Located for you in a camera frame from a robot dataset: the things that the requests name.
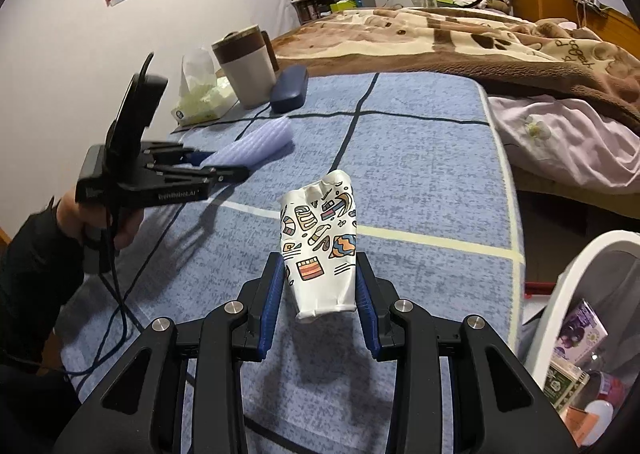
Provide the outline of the black sleeved left forearm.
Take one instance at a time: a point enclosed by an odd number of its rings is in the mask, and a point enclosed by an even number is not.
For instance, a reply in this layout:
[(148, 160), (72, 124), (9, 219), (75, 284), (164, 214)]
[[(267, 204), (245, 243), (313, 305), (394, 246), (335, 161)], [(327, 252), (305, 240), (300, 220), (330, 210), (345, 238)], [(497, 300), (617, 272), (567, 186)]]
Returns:
[(84, 250), (56, 208), (32, 214), (1, 260), (1, 451), (49, 453), (79, 399), (66, 375), (37, 374), (64, 304), (84, 280)]

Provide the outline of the left hand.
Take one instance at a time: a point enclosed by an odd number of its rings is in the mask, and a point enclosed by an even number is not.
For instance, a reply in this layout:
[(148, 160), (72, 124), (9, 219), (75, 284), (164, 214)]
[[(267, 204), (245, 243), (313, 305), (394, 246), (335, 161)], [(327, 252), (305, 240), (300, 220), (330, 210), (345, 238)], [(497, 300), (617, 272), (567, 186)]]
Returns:
[[(105, 230), (107, 225), (106, 210), (102, 206), (78, 204), (75, 200), (75, 190), (67, 191), (55, 209), (56, 223), (60, 230), (68, 237), (80, 240), (81, 233), (88, 226)], [(127, 248), (137, 236), (144, 220), (144, 210), (135, 211), (125, 223), (119, 226), (119, 232), (114, 237), (114, 246), (118, 250)]]

